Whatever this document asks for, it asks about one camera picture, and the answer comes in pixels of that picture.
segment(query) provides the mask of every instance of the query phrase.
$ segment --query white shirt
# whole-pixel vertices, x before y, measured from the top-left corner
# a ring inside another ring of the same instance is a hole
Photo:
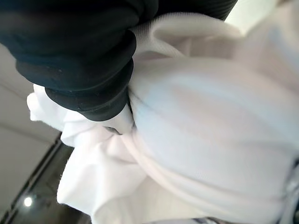
[[[32,120],[75,147],[57,200],[94,224],[216,217],[275,223],[299,155],[296,2],[245,37],[198,14],[134,30],[132,132],[108,133],[35,85]]]

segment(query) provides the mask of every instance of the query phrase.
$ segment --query white ceiling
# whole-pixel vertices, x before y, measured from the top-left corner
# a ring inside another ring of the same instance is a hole
[[[26,97],[32,84],[14,64],[0,45],[0,218],[58,135],[45,124],[30,121]]]

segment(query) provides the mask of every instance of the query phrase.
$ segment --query ceiling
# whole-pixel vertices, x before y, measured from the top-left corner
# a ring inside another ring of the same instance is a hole
[[[0,217],[58,136],[45,124],[30,121],[26,98],[32,84],[14,64],[0,45]]]

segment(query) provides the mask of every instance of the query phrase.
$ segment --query white cloth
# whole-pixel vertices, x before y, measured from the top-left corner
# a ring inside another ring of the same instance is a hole
[[[282,6],[243,38],[198,14],[134,30],[129,85],[135,128],[115,136],[47,99],[33,120],[75,147],[57,200],[94,224],[216,217],[275,223],[299,156],[298,5]]]

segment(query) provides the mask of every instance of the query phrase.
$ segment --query light fixture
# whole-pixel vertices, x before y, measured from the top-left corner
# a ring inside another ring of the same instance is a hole
[[[30,207],[32,205],[32,198],[31,197],[26,197],[24,199],[24,206],[25,207]]]

